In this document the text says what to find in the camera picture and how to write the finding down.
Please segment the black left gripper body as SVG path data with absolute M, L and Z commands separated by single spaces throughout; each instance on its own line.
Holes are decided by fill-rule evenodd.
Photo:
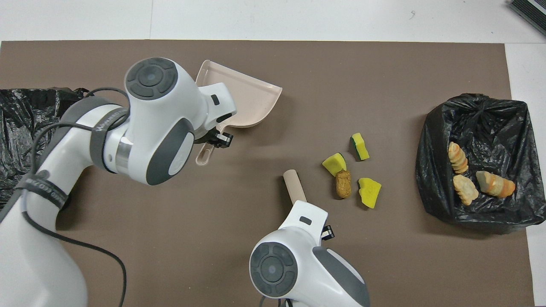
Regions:
M 195 140 L 196 144 L 209 144 L 213 147 L 217 147 L 217 130 L 213 128 L 209 130 L 203 137 Z

